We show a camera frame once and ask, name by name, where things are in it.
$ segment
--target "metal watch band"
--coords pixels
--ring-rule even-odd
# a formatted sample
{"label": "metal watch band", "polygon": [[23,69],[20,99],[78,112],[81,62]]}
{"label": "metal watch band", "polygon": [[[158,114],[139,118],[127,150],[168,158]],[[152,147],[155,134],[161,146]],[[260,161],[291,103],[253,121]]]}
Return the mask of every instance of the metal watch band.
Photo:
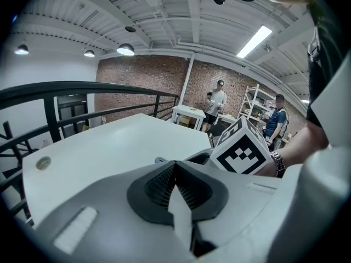
{"label": "metal watch band", "polygon": [[271,152],[270,155],[276,164],[276,176],[275,177],[282,178],[284,175],[284,172],[285,172],[285,165],[284,165],[283,158],[277,152]]}

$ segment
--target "white wall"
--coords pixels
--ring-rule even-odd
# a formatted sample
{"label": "white wall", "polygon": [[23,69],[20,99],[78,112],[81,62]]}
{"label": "white wall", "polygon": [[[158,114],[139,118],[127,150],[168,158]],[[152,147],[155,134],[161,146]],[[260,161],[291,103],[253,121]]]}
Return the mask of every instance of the white wall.
{"label": "white wall", "polygon": [[[83,44],[47,36],[32,36],[26,44],[28,55],[15,55],[13,49],[20,41],[10,40],[7,48],[1,53],[0,89],[17,85],[47,81],[93,81],[96,79],[98,58],[83,55]],[[94,112],[94,95],[88,95],[88,112]],[[4,110],[0,110],[0,133],[4,134],[2,123],[9,121],[13,135],[46,125],[43,100],[26,102]],[[30,139],[32,147],[39,148],[50,134],[45,133]],[[0,171],[16,167],[15,158],[0,158]],[[10,207],[17,203],[18,196],[11,192],[5,194]]]}

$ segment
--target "person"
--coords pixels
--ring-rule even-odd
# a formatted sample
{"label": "person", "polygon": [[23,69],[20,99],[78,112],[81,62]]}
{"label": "person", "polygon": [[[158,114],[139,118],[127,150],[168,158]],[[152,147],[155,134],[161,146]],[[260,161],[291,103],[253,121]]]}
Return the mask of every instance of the person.
{"label": "person", "polygon": [[275,96],[275,110],[270,116],[264,131],[264,138],[270,150],[273,150],[282,138],[288,123],[287,112],[284,109],[285,98],[282,94]]}
{"label": "person", "polygon": [[217,82],[217,88],[207,93],[206,118],[203,120],[202,132],[207,132],[217,118],[218,111],[227,104],[227,95],[223,92],[224,81]]}
{"label": "person", "polygon": [[313,101],[330,82],[349,50],[349,39],[343,7],[340,1],[346,0],[271,0],[281,3],[302,3],[307,6],[314,25],[314,38],[308,45],[309,61],[309,106],[305,127],[289,142],[287,146],[271,152],[270,163],[257,172],[257,175],[282,177],[285,169],[291,165],[303,163],[310,155],[325,149],[329,142],[321,124],[311,109]]}

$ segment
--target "shelving unit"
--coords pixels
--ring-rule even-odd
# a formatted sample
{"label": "shelving unit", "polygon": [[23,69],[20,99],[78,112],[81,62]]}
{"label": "shelving unit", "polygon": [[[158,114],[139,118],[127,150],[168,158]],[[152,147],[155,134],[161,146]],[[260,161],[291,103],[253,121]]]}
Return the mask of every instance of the shelving unit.
{"label": "shelving unit", "polygon": [[[239,114],[237,116],[237,119],[241,116],[241,115],[244,115],[246,118],[248,118],[249,120],[254,120],[256,122],[261,122],[261,123],[265,123],[264,121],[252,116],[252,111],[255,109],[259,110],[261,113],[263,112],[273,112],[272,109],[268,108],[268,107],[265,107],[265,106],[262,106],[258,103],[256,103],[256,99],[257,98],[260,98],[260,99],[263,99],[263,100],[275,100],[274,96],[264,92],[263,90],[260,90],[259,89],[259,84],[257,84],[256,87],[247,87],[246,88],[246,92],[245,92],[245,96],[244,96],[244,99],[242,100],[242,104],[241,104],[241,107],[240,107],[240,111],[239,111]],[[243,109],[245,109],[245,105],[249,106],[250,108],[250,111],[248,114],[244,113],[243,112]]]}

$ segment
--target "white cube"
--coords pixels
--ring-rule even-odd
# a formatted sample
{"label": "white cube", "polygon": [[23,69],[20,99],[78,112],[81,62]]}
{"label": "white cube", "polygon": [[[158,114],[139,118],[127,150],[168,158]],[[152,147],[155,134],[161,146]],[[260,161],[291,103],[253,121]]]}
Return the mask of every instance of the white cube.
{"label": "white cube", "polygon": [[269,161],[267,143],[245,116],[223,131],[210,159],[219,169],[255,174]]}

